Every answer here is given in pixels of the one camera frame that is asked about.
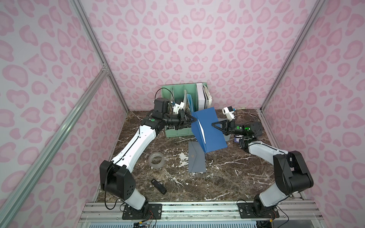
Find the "dark blue envelope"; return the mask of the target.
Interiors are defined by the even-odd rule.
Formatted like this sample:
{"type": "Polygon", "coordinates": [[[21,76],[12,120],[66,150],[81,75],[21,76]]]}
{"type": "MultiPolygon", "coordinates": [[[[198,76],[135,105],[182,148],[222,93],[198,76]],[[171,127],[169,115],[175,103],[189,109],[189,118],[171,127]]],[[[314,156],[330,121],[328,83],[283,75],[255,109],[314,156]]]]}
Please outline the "dark blue envelope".
{"type": "Polygon", "coordinates": [[[192,132],[205,153],[227,148],[223,133],[212,127],[212,123],[218,121],[213,107],[194,112],[192,116],[197,118],[197,121],[192,124],[192,132]],[[206,144],[203,142],[198,120],[204,129],[206,144]]]}

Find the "light teal envelope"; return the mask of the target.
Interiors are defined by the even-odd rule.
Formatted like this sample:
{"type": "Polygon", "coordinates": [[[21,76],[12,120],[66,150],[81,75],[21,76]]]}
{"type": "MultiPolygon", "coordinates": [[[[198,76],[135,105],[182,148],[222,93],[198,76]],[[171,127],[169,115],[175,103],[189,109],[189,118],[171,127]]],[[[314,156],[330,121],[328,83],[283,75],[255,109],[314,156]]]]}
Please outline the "light teal envelope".
{"type": "Polygon", "coordinates": [[[228,142],[230,140],[230,137],[231,137],[231,134],[225,135],[224,136],[225,141],[228,142]]]}

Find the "white letter paper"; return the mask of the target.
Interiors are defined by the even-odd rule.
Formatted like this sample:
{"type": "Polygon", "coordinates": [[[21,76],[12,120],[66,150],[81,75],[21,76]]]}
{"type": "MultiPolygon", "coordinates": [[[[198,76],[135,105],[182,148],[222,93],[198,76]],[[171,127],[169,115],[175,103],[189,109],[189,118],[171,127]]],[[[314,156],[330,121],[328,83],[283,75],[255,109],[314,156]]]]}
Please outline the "white letter paper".
{"type": "Polygon", "coordinates": [[[204,142],[204,144],[206,144],[204,129],[199,120],[198,120],[198,123],[199,123],[200,132],[202,134],[203,142],[204,142]]]}

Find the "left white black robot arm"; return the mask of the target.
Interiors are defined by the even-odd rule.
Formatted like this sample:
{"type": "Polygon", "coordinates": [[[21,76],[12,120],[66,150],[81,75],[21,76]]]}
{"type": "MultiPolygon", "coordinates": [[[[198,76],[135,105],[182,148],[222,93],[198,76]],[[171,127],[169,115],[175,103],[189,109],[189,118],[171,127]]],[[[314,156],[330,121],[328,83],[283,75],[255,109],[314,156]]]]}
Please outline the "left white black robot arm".
{"type": "Polygon", "coordinates": [[[170,104],[166,98],[155,99],[154,109],[142,119],[129,143],[112,160],[104,160],[99,167],[101,190],[104,194],[109,193],[117,197],[125,205],[142,214],[148,211],[148,201],[136,189],[136,181],[132,176],[138,159],[166,126],[180,130],[197,121],[180,107],[177,108],[177,113],[170,112],[170,104]]]}

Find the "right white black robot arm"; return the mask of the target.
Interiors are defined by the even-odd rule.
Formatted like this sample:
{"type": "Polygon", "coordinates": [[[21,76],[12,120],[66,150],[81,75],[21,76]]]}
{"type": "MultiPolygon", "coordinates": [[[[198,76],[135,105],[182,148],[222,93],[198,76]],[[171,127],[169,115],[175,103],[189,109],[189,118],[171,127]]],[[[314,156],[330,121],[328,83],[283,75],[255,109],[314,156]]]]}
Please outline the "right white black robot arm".
{"type": "Polygon", "coordinates": [[[224,135],[238,135],[241,149],[273,165],[275,182],[256,195],[253,201],[253,209],[257,214],[272,210],[293,193],[314,186],[309,168],[300,152],[281,150],[258,140],[263,134],[260,122],[239,125],[235,120],[224,120],[212,123],[212,126],[224,135]]]}

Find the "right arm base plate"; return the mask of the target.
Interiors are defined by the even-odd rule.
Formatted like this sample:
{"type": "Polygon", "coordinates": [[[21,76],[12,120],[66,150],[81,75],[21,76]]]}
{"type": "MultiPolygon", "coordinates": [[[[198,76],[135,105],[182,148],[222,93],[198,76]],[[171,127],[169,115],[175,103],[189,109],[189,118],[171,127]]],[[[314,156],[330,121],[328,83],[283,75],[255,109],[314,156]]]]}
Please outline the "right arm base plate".
{"type": "Polygon", "coordinates": [[[264,207],[258,201],[238,202],[237,206],[242,219],[276,219],[280,217],[276,206],[264,207]]]}

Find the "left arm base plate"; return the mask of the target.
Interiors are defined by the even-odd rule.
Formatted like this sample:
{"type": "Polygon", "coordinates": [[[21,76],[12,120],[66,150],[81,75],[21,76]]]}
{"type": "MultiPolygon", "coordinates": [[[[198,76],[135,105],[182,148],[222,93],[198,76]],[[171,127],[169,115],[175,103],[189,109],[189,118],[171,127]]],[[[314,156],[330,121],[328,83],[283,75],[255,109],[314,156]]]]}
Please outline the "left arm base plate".
{"type": "Polygon", "coordinates": [[[122,220],[137,220],[137,219],[161,219],[163,205],[158,203],[145,203],[140,210],[137,210],[130,205],[126,205],[123,209],[122,220]]]}

